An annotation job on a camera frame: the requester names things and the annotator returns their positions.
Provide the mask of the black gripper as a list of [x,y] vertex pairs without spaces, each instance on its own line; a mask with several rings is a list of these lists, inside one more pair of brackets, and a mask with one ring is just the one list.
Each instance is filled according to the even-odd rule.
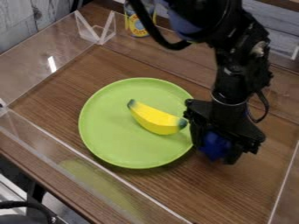
[[234,165],[242,154],[258,153],[266,134],[250,121],[248,104],[226,105],[217,100],[185,101],[191,142],[205,154],[228,154],[225,164]]

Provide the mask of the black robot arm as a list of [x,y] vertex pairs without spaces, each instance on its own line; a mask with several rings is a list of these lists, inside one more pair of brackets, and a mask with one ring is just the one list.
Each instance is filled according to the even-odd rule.
[[189,99],[183,116],[191,142],[210,160],[233,165],[245,153],[258,153],[266,134],[265,120],[250,112],[257,96],[270,109],[264,89],[270,86],[270,38],[265,26],[245,10],[242,0],[157,0],[167,9],[178,36],[205,42],[216,51],[217,78],[212,100]]

